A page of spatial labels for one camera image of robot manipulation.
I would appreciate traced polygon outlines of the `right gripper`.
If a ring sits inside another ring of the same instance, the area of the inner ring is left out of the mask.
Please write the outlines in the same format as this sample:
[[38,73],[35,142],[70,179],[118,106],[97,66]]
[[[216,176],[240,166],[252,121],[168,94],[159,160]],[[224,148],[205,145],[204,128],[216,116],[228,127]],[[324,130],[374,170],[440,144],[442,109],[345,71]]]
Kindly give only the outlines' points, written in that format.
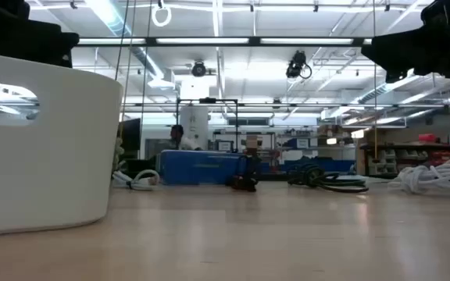
[[420,18],[424,25],[447,30],[421,27],[373,37],[362,47],[362,54],[386,72],[386,83],[405,79],[408,69],[450,78],[450,0],[434,0],[421,11]]

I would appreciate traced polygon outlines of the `black overhead light bar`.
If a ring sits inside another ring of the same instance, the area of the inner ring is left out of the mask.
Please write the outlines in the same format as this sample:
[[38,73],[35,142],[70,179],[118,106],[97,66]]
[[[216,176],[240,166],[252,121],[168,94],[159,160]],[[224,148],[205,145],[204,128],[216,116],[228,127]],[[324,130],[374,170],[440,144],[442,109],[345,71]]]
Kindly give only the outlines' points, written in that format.
[[83,37],[78,47],[357,47],[371,43],[366,37]]

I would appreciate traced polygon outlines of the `shelf with storage bins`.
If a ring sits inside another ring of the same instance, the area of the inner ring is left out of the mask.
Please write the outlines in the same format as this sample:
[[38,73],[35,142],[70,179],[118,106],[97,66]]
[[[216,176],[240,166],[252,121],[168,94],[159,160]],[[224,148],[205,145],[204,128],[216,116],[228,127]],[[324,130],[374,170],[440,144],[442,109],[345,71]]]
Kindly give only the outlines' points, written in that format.
[[365,176],[398,175],[404,168],[441,165],[450,160],[449,144],[361,144]]

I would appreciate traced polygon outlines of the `white plastic bin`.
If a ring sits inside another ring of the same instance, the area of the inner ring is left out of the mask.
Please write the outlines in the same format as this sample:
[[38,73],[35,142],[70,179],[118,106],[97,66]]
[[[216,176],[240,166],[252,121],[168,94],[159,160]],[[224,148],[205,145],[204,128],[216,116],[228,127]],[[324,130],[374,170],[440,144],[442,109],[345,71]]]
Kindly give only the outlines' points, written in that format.
[[0,234],[63,229],[107,212],[123,86],[97,73],[0,56],[0,83],[39,101],[0,119]]

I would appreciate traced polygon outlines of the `black monitor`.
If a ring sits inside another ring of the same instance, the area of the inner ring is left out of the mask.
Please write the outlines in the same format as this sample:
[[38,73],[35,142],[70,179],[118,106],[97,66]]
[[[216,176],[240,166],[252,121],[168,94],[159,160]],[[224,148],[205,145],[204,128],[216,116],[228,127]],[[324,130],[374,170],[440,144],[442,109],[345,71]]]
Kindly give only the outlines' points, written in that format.
[[141,120],[129,119],[120,122],[118,136],[122,140],[120,147],[124,150],[124,156],[128,158],[138,157],[141,147]]

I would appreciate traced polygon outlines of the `small green plant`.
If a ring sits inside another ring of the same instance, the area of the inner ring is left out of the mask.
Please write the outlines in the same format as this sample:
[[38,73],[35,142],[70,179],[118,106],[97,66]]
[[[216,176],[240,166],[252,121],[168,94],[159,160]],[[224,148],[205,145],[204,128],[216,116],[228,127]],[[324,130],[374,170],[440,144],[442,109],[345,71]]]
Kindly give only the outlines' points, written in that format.
[[121,137],[116,138],[115,148],[114,148],[114,154],[112,159],[112,172],[115,172],[119,169],[120,166],[120,158],[124,154],[124,149],[122,148],[123,140]]

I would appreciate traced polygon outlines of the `person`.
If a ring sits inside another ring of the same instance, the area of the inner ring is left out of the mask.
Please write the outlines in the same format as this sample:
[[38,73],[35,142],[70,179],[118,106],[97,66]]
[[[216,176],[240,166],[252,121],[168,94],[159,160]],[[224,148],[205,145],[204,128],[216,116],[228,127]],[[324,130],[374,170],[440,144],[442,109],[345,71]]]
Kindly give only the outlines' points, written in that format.
[[177,124],[171,126],[170,138],[176,150],[201,151],[201,147],[184,135],[184,128]]

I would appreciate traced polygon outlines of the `white cylindrical tank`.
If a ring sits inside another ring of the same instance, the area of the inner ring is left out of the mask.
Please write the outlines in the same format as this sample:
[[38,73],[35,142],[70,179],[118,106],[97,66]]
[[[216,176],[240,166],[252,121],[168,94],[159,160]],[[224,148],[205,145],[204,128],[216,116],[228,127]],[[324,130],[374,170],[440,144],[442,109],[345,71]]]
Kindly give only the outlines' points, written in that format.
[[194,141],[203,150],[209,144],[208,108],[197,105],[184,106],[180,109],[179,121],[184,128],[184,136]]

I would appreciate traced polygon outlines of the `cardboard box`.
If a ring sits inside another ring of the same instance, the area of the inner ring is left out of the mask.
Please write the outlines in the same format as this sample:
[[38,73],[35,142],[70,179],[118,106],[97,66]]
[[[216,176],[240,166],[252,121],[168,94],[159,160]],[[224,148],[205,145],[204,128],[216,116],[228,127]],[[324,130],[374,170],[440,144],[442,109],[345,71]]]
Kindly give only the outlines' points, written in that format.
[[247,149],[260,149],[263,145],[263,137],[261,135],[247,135],[245,139],[245,147]]

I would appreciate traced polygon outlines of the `blue product box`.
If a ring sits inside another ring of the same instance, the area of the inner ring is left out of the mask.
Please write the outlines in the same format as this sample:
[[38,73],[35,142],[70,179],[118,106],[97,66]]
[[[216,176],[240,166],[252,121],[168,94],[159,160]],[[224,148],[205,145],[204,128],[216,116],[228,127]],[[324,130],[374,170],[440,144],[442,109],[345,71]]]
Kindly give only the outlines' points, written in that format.
[[219,151],[162,151],[156,171],[166,185],[224,185],[246,170],[245,156]]

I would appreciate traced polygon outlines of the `silver ceiling duct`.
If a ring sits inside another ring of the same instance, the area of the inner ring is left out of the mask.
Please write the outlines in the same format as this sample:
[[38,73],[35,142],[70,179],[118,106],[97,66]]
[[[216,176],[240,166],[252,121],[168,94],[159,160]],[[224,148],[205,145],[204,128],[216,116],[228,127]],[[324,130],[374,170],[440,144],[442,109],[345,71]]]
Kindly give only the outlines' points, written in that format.
[[[124,41],[133,35],[132,27],[127,22],[127,9],[122,9],[113,0],[84,0],[86,5],[107,26],[113,35],[123,37]],[[131,54],[146,68],[152,79],[162,79],[163,70],[142,47],[129,47]]]

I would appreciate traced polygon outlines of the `black tubular frame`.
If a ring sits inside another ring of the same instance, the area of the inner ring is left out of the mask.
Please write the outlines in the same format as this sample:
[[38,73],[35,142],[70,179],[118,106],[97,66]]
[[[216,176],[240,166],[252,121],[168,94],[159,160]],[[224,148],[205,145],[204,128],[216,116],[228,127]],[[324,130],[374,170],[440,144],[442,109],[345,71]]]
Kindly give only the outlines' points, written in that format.
[[176,101],[176,111],[175,111],[175,118],[176,118],[176,124],[180,124],[179,117],[180,117],[180,109],[184,106],[189,105],[197,105],[197,106],[203,106],[209,108],[214,106],[218,108],[226,108],[229,105],[234,106],[234,114],[235,114],[235,141],[234,145],[235,148],[233,151],[237,152],[239,149],[239,143],[238,143],[238,100],[237,99],[217,99],[217,98],[199,98],[199,99],[181,99],[178,98]]

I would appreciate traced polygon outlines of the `black aluminium table frame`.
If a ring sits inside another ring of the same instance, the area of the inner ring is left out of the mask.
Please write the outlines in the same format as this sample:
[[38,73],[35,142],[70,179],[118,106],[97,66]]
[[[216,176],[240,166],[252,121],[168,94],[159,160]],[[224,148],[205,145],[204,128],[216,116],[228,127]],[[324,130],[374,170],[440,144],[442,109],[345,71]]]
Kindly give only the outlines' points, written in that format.
[[[392,180],[396,177],[396,174],[388,173],[388,174],[379,174],[379,175],[370,175],[370,176],[361,176],[361,175],[343,175],[338,174],[338,177],[340,180],[366,180],[366,179],[381,179],[381,180]],[[124,172],[124,177],[128,177],[131,180],[139,180],[141,178],[151,178],[156,176],[156,171],[146,169],[142,170],[141,172]],[[264,181],[287,181],[291,177],[294,176],[293,171],[290,171],[289,173],[256,173],[254,177],[257,180],[264,180]]]

